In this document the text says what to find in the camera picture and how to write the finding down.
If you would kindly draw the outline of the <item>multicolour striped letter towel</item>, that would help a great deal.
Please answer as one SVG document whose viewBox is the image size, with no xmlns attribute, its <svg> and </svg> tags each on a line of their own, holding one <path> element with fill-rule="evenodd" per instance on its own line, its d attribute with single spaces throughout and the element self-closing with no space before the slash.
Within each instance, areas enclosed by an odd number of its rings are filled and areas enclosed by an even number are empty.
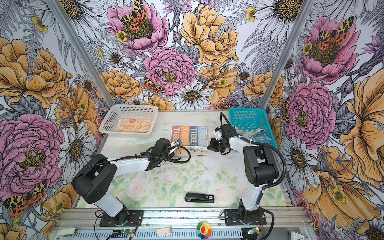
<svg viewBox="0 0 384 240">
<path fill-rule="evenodd" d="M 208 156 L 207 126 L 172 126 L 171 141 L 180 140 L 192 157 Z"/>
</svg>

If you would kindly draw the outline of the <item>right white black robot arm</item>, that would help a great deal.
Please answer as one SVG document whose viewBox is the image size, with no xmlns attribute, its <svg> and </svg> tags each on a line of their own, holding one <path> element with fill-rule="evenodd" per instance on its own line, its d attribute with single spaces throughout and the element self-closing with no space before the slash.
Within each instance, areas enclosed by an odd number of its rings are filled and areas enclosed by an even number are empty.
<svg viewBox="0 0 384 240">
<path fill-rule="evenodd" d="M 268 186 L 279 178 L 274 148 L 257 143 L 237 134 L 230 124 L 221 125 L 214 131 L 208 150 L 228 154 L 236 151 L 243 155 L 243 162 L 249 185 L 240 199 L 237 210 L 224 210 L 227 226 L 264 225 L 265 214 L 260 202 Z"/>
</svg>

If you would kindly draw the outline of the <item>teal plastic basket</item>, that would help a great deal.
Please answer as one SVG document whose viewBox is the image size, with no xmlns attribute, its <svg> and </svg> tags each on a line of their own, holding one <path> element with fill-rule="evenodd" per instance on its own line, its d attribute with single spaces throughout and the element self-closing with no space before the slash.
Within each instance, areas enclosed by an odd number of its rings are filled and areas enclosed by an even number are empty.
<svg viewBox="0 0 384 240">
<path fill-rule="evenodd" d="M 278 147 L 264 110 L 255 108 L 231 108 L 229 109 L 229 120 L 234 128 L 241 130 L 265 130 L 267 135 L 272 138 L 273 144 L 271 146 L 275 148 Z"/>
</svg>

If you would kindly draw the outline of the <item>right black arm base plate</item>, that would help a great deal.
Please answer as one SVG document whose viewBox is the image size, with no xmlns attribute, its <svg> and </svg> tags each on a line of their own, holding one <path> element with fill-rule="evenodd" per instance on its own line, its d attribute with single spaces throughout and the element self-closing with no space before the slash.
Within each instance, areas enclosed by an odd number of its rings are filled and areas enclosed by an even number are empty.
<svg viewBox="0 0 384 240">
<path fill-rule="evenodd" d="M 261 210 L 225 209 L 224 220 L 227 226 L 261 226 L 266 225 L 265 213 Z"/>
</svg>

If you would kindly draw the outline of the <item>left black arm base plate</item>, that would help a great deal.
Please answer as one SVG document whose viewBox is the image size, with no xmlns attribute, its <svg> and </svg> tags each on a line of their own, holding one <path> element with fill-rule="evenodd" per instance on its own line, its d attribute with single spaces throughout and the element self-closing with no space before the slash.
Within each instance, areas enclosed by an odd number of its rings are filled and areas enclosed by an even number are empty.
<svg viewBox="0 0 384 240">
<path fill-rule="evenodd" d="M 100 227 L 140 227 L 143 218 L 143 210 L 123 209 L 115 217 L 103 213 L 100 220 Z"/>
</svg>

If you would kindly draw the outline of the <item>white plastic basket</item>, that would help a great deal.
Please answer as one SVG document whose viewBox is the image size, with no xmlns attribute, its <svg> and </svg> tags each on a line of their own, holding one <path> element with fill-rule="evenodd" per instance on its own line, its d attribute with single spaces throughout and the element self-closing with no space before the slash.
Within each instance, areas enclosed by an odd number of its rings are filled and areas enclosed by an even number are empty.
<svg viewBox="0 0 384 240">
<path fill-rule="evenodd" d="M 149 105 L 114 105 L 103 119 L 99 132 L 117 138 L 148 139 L 158 110 Z"/>
</svg>

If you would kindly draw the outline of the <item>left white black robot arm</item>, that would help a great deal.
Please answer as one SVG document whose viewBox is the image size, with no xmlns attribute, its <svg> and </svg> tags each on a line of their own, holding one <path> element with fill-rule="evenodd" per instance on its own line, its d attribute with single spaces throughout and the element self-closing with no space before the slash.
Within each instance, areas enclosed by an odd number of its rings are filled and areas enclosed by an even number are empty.
<svg viewBox="0 0 384 240">
<path fill-rule="evenodd" d="M 146 172 L 162 162 L 175 164 L 188 163 L 191 152 L 181 145 L 181 141 L 170 142 L 160 138 L 155 146 L 138 155 L 109 160 L 102 154 L 95 155 L 73 178 L 74 190 L 88 203 L 96 205 L 107 215 L 106 220 L 113 225 L 123 226 L 129 219 L 127 207 L 109 192 L 114 178 L 135 172 Z"/>
</svg>

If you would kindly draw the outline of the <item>orange rabbit print towel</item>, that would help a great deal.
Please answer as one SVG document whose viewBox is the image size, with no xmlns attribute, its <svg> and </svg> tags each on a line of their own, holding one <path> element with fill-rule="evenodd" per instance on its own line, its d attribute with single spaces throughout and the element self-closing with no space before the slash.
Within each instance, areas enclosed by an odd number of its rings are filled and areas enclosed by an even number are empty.
<svg viewBox="0 0 384 240">
<path fill-rule="evenodd" d="M 117 132 L 147 133 L 153 125 L 151 119 L 120 119 Z"/>
</svg>

